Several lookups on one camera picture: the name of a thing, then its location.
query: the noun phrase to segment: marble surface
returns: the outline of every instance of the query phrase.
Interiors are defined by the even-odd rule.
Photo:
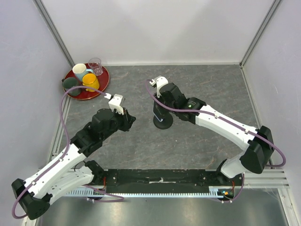
[[[124,107],[137,118],[129,132],[118,131],[88,159],[103,168],[119,169],[216,169],[240,149],[229,140],[174,117],[170,129],[159,130],[152,122],[153,101],[145,79],[165,76],[186,97],[204,100],[217,111],[247,125],[256,126],[250,99],[238,65],[165,65],[107,67],[111,81],[106,92],[121,94]],[[72,100],[67,118],[70,137],[83,128],[108,100]],[[61,149],[65,146],[63,138]]]

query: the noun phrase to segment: cup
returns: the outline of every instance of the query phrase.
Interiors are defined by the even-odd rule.
[[[80,83],[79,81],[76,79],[76,78],[67,78],[67,79],[63,79],[62,80],[63,82],[63,88],[67,91],[68,89],[72,88],[72,87],[75,87],[75,86],[79,86]],[[68,94],[70,96],[77,96],[81,93],[81,89],[78,88],[78,89],[74,89],[72,91],[70,91]]]
[[[99,82],[98,82],[98,79],[96,77],[96,75],[94,74],[86,74],[84,77],[83,77],[83,85],[84,86],[89,86],[89,87],[92,87],[92,88],[95,88],[95,89],[99,89]],[[86,91],[89,91],[89,92],[95,92],[94,90],[92,89],[86,89]]]
[[[92,69],[87,69],[85,64],[77,64],[72,68],[73,73],[76,75],[76,77],[83,81],[83,77],[88,74],[89,72],[93,72]]]
[[[96,76],[99,76],[103,73],[102,61],[99,58],[92,58],[88,62],[89,67],[94,71]]]

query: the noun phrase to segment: dark green cup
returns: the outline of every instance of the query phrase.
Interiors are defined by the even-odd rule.
[[[67,91],[68,89],[75,87],[75,86],[79,86],[80,83],[76,78],[67,78],[67,79],[63,79],[63,88]],[[70,91],[68,94],[70,96],[78,96],[81,93],[81,88],[78,89],[74,89],[72,91]]]

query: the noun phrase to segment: white bracket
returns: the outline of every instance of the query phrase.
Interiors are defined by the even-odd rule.
[[[157,77],[155,79],[152,79],[150,81],[150,84],[151,84],[152,87],[154,87],[155,85],[157,85],[157,97],[159,98],[161,96],[160,89],[163,86],[165,86],[165,85],[168,84],[168,80],[165,77],[163,77],[163,76],[159,76],[159,77]]]
[[[112,97],[112,95],[111,95],[110,93],[106,93],[106,94],[104,95],[104,98],[106,98],[106,99],[108,99],[108,100],[111,100],[111,97]]]
[[[113,99],[109,101],[109,106],[112,111],[116,109],[118,114],[124,115],[122,104],[125,98],[122,95],[115,94]]]

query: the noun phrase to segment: yellow cup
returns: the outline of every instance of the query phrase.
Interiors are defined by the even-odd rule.
[[[96,75],[94,75],[92,73],[86,74],[83,77],[83,85],[84,86],[89,86],[89,87],[92,87],[92,88],[95,88],[95,89],[99,89],[98,79],[97,79]],[[86,89],[86,91],[95,92],[92,89]]]

